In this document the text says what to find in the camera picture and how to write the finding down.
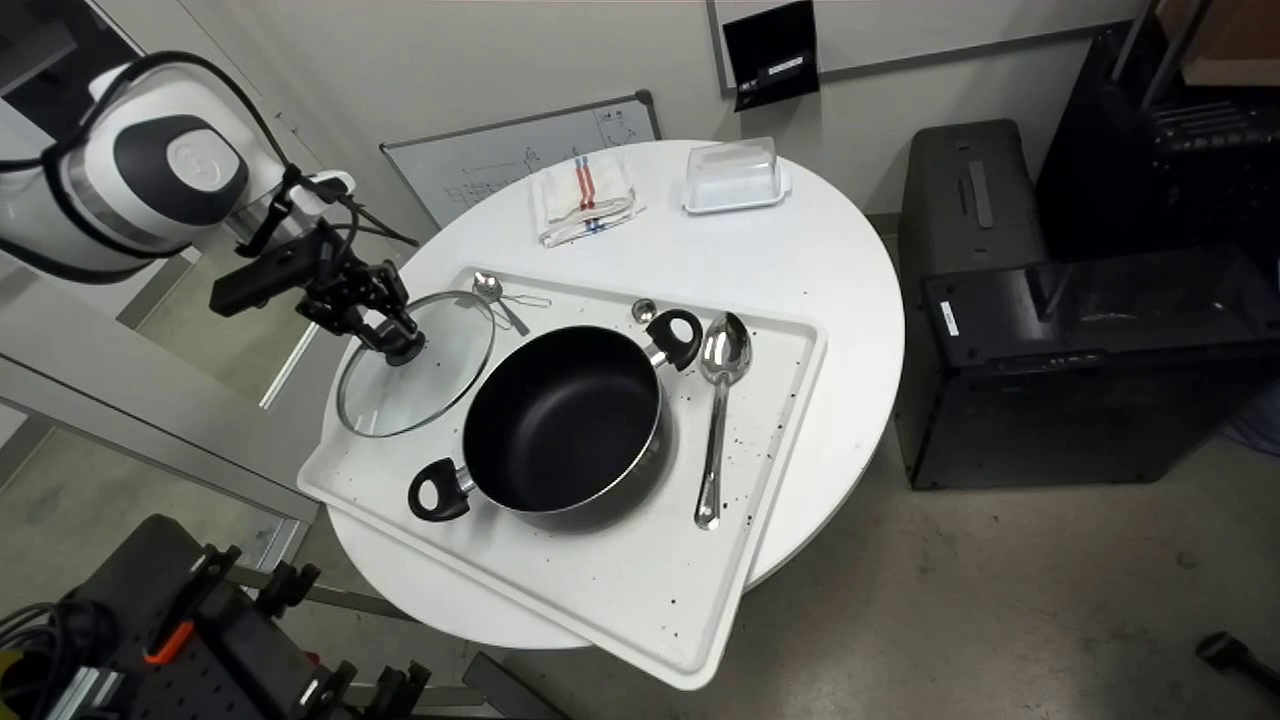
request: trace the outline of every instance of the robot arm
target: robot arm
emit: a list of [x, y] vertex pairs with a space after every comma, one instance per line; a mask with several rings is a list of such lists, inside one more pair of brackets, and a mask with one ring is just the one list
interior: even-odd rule
[[40, 162], [0, 162], [0, 250], [52, 276], [123, 280], [234, 229], [257, 262], [215, 284], [222, 316], [303, 289], [308, 320], [355, 331], [394, 364], [417, 358], [397, 270], [368, 270], [326, 219], [329, 204], [352, 204], [352, 179], [293, 170], [215, 66], [157, 53], [102, 77], [93, 97]]

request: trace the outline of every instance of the round white table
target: round white table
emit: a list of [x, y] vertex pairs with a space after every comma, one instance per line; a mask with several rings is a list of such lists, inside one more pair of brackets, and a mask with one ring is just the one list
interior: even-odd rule
[[[601, 238], [539, 250], [527, 179], [487, 195], [405, 263], [413, 295], [447, 289], [462, 270], [579, 276], [631, 295], [736, 311], [804, 316], [829, 358], [800, 421], [752, 583], [789, 565], [845, 506], [891, 418], [904, 364], [904, 309], [891, 262], [850, 195], [782, 162], [794, 195], [782, 207], [685, 215], [688, 142], [621, 149], [643, 212]], [[333, 512], [365, 582], [409, 615], [493, 650], [586, 650], [579, 636], [427, 565], [405, 544]]]

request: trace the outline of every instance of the black equipment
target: black equipment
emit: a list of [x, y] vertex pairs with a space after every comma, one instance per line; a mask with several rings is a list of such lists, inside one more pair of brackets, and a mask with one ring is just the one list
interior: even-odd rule
[[918, 137], [896, 424], [918, 487], [1156, 480], [1280, 378], [1280, 301], [1239, 250], [1048, 254], [1013, 125]]
[[938, 276], [924, 316], [918, 487], [1160, 480], [1280, 378], [1235, 250]]
[[1276, 271], [1280, 92], [1176, 86], [1194, 31], [1096, 36], [1036, 183], [1058, 262], [1235, 244]]

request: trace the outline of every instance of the white napkin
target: white napkin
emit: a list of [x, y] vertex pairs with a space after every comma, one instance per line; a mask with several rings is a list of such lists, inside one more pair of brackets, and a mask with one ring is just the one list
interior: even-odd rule
[[637, 188], [611, 151], [577, 158], [534, 179], [534, 234], [539, 244], [569, 244], [637, 212]]

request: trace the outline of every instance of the metal spoon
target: metal spoon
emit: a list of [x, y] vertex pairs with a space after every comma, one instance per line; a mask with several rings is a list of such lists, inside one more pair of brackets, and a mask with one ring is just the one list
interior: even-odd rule
[[506, 280], [500, 276], [487, 276], [487, 271], [471, 271], [471, 293], [483, 295], [487, 305], [498, 305], [508, 323], [527, 336], [527, 323], [506, 305]]
[[714, 433], [708, 433], [708, 465], [706, 486], [697, 492], [692, 522], [702, 527], [717, 527], [722, 522], [722, 456], [726, 456], [726, 421], [727, 421], [727, 390], [752, 368], [752, 331], [741, 316], [726, 311], [706, 339], [702, 353], [706, 379], [717, 390]]

